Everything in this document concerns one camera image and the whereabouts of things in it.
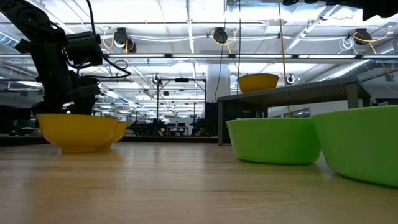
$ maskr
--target yellow bowl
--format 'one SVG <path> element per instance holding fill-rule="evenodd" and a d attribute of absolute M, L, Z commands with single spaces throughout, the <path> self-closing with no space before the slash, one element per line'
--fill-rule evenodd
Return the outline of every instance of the yellow bowl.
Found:
<path fill-rule="evenodd" d="M 38 114 L 36 117 L 46 140 L 64 153 L 96 151 L 111 139 L 119 122 L 77 114 Z"/>
<path fill-rule="evenodd" d="M 101 146 L 99 151 L 110 151 L 112 150 L 111 146 L 113 143 L 117 142 L 120 140 L 123 136 L 124 133 L 126 133 L 127 130 L 127 122 L 118 122 L 116 125 L 116 128 L 114 129 L 113 135 L 109 141 L 107 141 L 105 144 Z"/>
<path fill-rule="evenodd" d="M 273 74 L 252 74 L 238 78 L 242 93 L 276 88 L 279 76 Z"/>

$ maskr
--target wooden table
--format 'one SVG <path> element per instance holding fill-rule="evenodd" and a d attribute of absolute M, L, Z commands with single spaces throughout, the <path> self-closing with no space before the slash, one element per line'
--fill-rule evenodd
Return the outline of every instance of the wooden table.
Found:
<path fill-rule="evenodd" d="M 398 189 L 230 146 L 119 143 L 112 153 L 0 148 L 1 223 L 397 223 Z"/>

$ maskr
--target bowl rim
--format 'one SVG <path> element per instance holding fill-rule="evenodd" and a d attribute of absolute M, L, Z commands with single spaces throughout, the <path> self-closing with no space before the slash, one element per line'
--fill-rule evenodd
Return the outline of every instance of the bowl rim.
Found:
<path fill-rule="evenodd" d="M 278 75 L 275 75 L 275 74 L 270 74 L 270 73 L 255 73 L 255 74 L 243 75 L 243 76 L 239 77 L 239 78 L 236 79 L 236 80 L 239 80 L 239 79 L 241 79 L 241 78 L 248 77 L 248 76 L 275 76 L 275 77 L 278 77 L 278 79 L 280 78 Z"/>

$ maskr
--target white pillar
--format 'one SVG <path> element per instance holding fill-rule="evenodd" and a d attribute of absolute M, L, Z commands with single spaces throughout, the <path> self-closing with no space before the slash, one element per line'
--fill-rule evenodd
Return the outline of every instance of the white pillar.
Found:
<path fill-rule="evenodd" d="M 217 98 L 230 94 L 231 71 L 228 64 L 209 64 L 207 65 L 207 102 L 215 103 Z"/>

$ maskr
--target yellow cable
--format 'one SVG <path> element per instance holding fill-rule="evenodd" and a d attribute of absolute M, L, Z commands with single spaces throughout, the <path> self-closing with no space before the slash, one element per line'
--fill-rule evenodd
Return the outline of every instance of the yellow cable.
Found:
<path fill-rule="evenodd" d="M 226 45 L 228 47 L 229 53 L 231 54 L 231 47 L 229 47 L 229 44 Z"/>
<path fill-rule="evenodd" d="M 380 39 L 377 39 L 377 40 L 363 40 L 363 39 L 360 39 L 360 38 L 356 37 L 356 34 L 358 34 L 358 33 L 356 32 L 356 33 L 354 34 L 354 38 L 355 38 L 355 39 L 360 40 L 360 41 L 362 41 L 362 42 L 366 42 L 366 43 L 377 42 L 377 41 L 380 41 L 380 40 L 382 40 L 382 39 L 385 39 L 385 38 L 388 36 L 388 33 L 387 33 L 384 37 L 382 37 L 382 38 L 380 38 Z"/>
<path fill-rule="evenodd" d="M 282 0 L 278 1 L 278 7 L 279 7 L 279 28 L 280 28 L 280 44 L 282 45 L 282 61 L 284 65 L 284 81 L 285 81 L 285 86 L 287 86 L 287 79 L 286 79 L 286 65 L 285 65 L 285 47 L 284 47 L 284 33 L 282 31 L 282 13 L 280 12 L 280 2 Z M 290 110 L 290 105 L 287 105 L 287 114 L 291 118 L 292 117 L 292 112 Z"/>
<path fill-rule="evenodd" d="M 371 45 L 371 48 L 372 48 L 374 54 L 377 55 L 376 49 L 373 47 L 373 44 L 372 44 L 372 43 L 369 43 L 369 44 Z M 386 66 L 384 66 L 384 63 L 381 63 L 381 65 L 383 66 L 383 68 L 384 68 L 384 70 L 387 72 L 387 74 L 390 76 L 390 78 L 391 78 L 392 80 L 394 80 L 394 77 L 392 77 L 392 75 L 390 74 L 390 72 L 388 71 L 388 69 L 386 68 Z"/>
<path fill-rule="evenodd" d="M 106 28 L 105 28 L 104 36 L 106 35 L 106 31 L 107 31 L 107 30 L 108 30 L 108 28 L 106 27 Z M 109 47 L 108 45 L 106 45 L 105 39 L 104 39 L 104 41 L 103 41 L 104 46 L 105 46 L 107 49 L 111 49 L 111 48 L 113 47 L 113 42 L 114 42 L 114 32 L 113 32 L 113 34 L 112 34 L 112 44 L 111 44 L 110 47 Z"/>

